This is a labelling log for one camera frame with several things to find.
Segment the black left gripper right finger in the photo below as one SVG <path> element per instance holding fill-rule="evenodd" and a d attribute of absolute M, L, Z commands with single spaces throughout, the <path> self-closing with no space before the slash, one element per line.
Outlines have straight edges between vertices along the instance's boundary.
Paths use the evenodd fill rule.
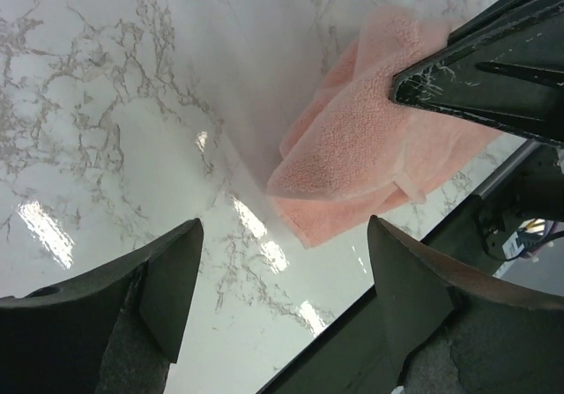
<path fill-rule="evenodd" d="M 416 393 L 561 393 L 563 299 L 487 275 L 373 216 L 392 369 Z"/>

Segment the pink terry towel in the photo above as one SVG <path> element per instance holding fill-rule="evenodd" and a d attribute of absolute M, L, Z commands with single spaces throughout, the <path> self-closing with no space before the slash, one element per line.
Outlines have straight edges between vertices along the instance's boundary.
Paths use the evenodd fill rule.
<path fill-rule="evenodd" d="M 283 136 L 266 192 L 310 248 L 407 203 L 422 204 L 499 131 L 390 100 L 400 71 L 441 50 L 456 23 L 381 6 Z"/>

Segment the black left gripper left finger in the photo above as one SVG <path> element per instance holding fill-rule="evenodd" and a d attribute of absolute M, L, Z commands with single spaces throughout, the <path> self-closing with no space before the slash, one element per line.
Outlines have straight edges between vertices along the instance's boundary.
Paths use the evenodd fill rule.
<path fill-rule="evenodd" d="M 203 246 L 199 219 L 72 279 L 1 300 L 4 393 L 161 393 Z"/>

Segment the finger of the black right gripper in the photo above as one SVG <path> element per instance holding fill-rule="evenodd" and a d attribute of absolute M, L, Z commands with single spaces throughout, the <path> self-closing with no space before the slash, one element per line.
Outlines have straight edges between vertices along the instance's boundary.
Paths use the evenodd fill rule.
<path fill-rule="evenodd" d="M 390 99 L 563 145 L 563 0 L 498 5 L 399 72 Z"/>

